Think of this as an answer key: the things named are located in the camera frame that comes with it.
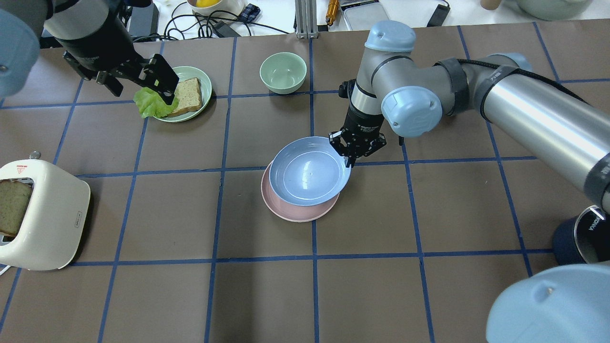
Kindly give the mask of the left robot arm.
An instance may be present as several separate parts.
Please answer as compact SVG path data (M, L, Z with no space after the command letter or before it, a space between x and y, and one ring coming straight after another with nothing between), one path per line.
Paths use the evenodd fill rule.
M179 78L160 55L146 59L106 0L3 0L0 5L0 93L22 90L39 58L47 30L65 48L64 59L85 80L96 80L114 96L120 80L149 88L168 105Z

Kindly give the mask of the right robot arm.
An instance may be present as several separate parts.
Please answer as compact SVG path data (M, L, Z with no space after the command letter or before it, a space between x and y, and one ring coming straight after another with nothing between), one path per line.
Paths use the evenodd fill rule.
M609 217L609 115L531 71L518 53L479 61L446 59L418 68L416 34L398 21L373 25L357 78L344 82L345 123L329 134L353 167L386 144L388 123L401 139L418 137L443 115L473 109L560 174ZM514 283L488 315L489 343L607 343L609 262L571 263Z

